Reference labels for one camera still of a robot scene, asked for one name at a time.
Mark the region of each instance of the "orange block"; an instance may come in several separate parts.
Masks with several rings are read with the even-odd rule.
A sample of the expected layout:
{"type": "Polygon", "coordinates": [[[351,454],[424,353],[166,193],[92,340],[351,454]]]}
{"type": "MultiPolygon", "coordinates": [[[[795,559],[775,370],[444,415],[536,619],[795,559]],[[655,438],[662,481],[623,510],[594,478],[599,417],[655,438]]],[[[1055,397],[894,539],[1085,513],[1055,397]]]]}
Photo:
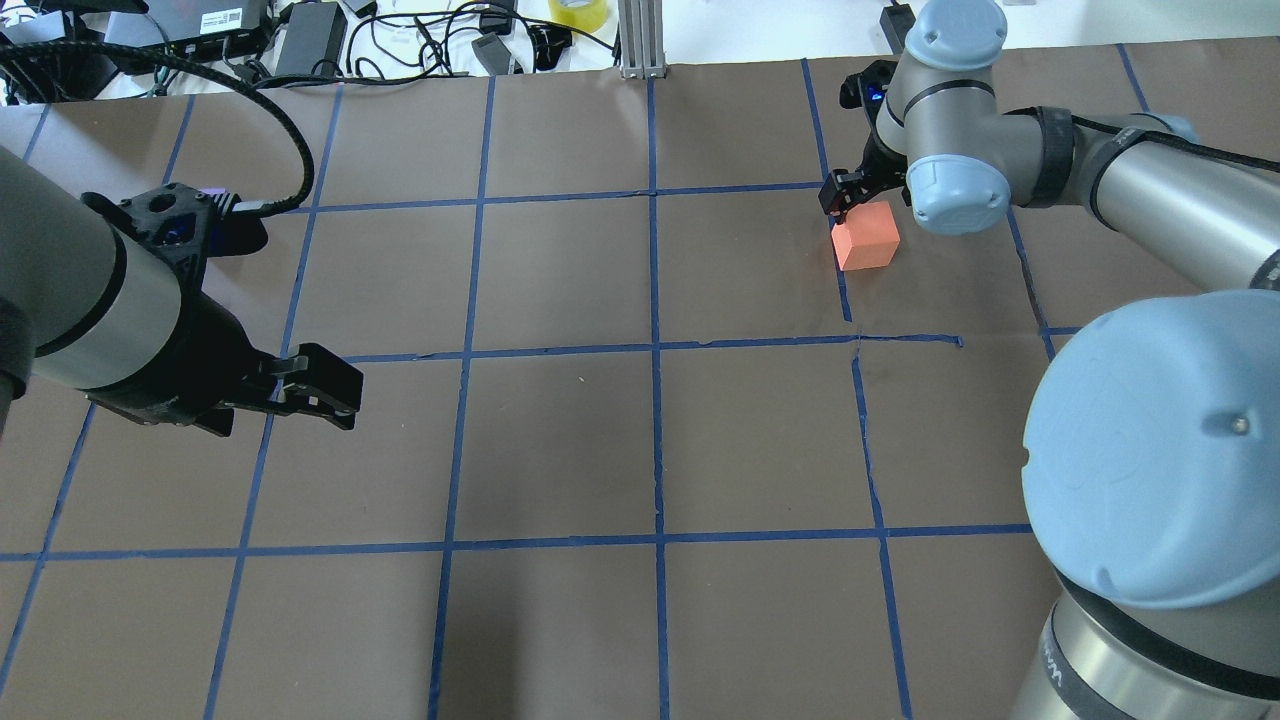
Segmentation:
{"type": "Polygon", "coordinates": [[[831,228],[831,242],[836,246],[841,270],[888,265],[900,240],[893,210],[884,201],[856,205],[845,214],[844,223],[831,228]]]}

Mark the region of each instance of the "barcode label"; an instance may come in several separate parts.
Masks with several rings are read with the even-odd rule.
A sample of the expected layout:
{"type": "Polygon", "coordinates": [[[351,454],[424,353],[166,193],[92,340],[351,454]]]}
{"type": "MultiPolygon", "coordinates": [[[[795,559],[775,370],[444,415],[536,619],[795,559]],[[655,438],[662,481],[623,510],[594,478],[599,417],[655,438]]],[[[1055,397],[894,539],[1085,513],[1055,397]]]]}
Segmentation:
{"type": "Polygon", "coordinates": [[[200,35],[239,29],[242,13],[243,10],[236,8],[234,10],[215,10],[212,13],[200,15],[200,35]]]}

